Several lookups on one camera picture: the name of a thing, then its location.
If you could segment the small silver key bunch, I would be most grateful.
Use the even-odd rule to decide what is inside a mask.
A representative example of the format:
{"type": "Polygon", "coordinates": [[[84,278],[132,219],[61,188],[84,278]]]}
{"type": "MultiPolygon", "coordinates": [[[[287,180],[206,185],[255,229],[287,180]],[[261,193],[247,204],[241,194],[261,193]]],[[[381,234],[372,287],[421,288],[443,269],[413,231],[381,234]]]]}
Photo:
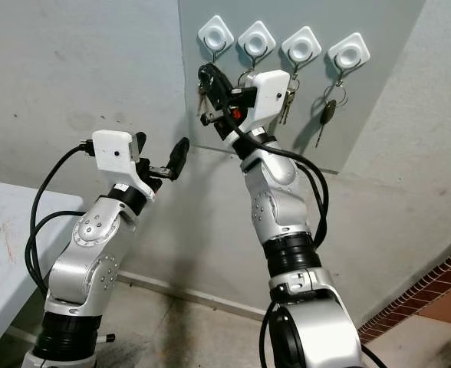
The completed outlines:
{"type": "Polygon", "coordinates": [[[196,105],[196,115],[199,120],[203,120],[208,113],[214,111],[214,107],[212,107],[211,102],[208,99],[207,92],[208,90],[205,74],[202,73],[202,71],[199,71],[197,77],[198,102],[196,105]]]}

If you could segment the grey hook board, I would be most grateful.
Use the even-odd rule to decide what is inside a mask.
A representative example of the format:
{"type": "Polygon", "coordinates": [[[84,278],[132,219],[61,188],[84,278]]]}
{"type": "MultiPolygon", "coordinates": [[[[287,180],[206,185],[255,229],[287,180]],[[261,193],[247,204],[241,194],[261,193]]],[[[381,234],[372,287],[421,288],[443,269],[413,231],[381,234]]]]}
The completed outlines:
{"type": "Polygon", "coordinates": [[[186,109],[196,116],[198,67],[211,63],[210,53],[201,45],[197,32],[212,15],[221,15],[235,35],[235,44],[213,63],[234,84],[250,67],[250,60],[239,51],[237,38],[254,21],[263,21],[277,41],[277,49],[257,64],[257,71],[283,70],[291,74],[292,64],[279,47],[298,29],[310,27],[320,42],[321,55],[298,72],[300,87],[286,124],[279,125],[278,113],[265,129],[286,150],[306,156],[324,171],[347,171],[377,122],[387,118],[391,81],[400,70],[402,56],[428,4],[429,0],[179,0],[181,64],[190,89],[186,109]],[[370,60],[344,73],[347,102],[337,108],[316,148],[321,95],[339,75],[327,51],[354,32],[363,35],[370,60]]]}

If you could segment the silver hanging key bunch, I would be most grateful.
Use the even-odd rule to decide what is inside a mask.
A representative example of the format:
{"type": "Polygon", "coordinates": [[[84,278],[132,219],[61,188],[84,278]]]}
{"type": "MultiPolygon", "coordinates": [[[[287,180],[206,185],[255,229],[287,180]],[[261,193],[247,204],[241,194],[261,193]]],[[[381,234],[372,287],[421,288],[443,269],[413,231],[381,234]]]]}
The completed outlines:
{"type": "Polygon", "coordinates": [[[298,71],[295,69],[290,74],[290,81],[285,89],[284,105],[281,106],[281,112],[279,112],[279,125],[285,125],[288,122],[288,115],[293,101],[295,101],[297,90],[300,87],[300,81],[298,78],[298,71]]]}

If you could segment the black car key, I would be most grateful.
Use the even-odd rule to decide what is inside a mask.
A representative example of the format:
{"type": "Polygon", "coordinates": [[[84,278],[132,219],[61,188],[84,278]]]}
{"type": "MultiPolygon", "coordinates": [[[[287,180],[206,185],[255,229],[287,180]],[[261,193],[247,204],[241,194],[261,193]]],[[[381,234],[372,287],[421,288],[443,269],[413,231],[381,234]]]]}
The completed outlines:
{"type": "Polygon", "coordinates": [[[321,99],[323,99],[323,106],[321,106],[321,115],[319,119],[319,133],[317,139],[314,141],[314,147],[316,148],[320,146],[324,128],[331,122],[331,120],[333,120],[334,113],[337,112],[337,108],[344,106],[347,102],[347,92],[344,86],[343,71],[338,75],[337,80],[330,87],[324,89],[321,99]],[[341,91],[341,98],[333,98],[333,94],[336,90],[341,91]]]}

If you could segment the white plastic folding table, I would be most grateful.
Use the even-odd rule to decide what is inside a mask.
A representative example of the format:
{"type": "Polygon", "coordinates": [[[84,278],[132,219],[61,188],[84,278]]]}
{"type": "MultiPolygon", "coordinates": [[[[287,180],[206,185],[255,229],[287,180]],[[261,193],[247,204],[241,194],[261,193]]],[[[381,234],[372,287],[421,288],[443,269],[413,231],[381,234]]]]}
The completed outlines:
{"type": "Polygon", "coordinates": [[[43,298],[25,267],[27,214],[35,189],[0,182],[0,341],[9,328],[40,330],[43,298]]]}

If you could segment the white square wall hook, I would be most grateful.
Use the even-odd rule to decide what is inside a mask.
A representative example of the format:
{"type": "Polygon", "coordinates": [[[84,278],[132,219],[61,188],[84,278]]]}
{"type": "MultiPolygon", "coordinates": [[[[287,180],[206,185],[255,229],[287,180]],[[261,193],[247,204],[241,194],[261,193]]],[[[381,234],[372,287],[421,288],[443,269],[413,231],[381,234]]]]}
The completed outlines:
{"type": "Polygon", "coordinates": [[[279,49],[292,64],[293,74],[298,73],[303,66],[321,55],[320,42],[310,27],[298,29],[281,43],[279,49]]]}
{"type": "Polygon", "coordinates": [[[237,45],[254,69],[265,57],[277,49],[277,41],[272,37],[263,21],[254,21],[246,31],[237,38],[237,45]]]}
{"type": "Polygon", "coordinates": [[[327,56],[333,63],[335,70],[341,74],[358,69],[368,63],[370,50],[363,35],[359,34],[359,32],[354,32],[354,34],[348,35],[333,46],[330,46],[327,56]]]}
{"type": "Polygon", "coordinates": [[[222,20],[221,15],[212,15],[199,28],[197,38],[210,53],[210,62],[215,63],[219,56],[235,44],[235,35],[222,20]]]}

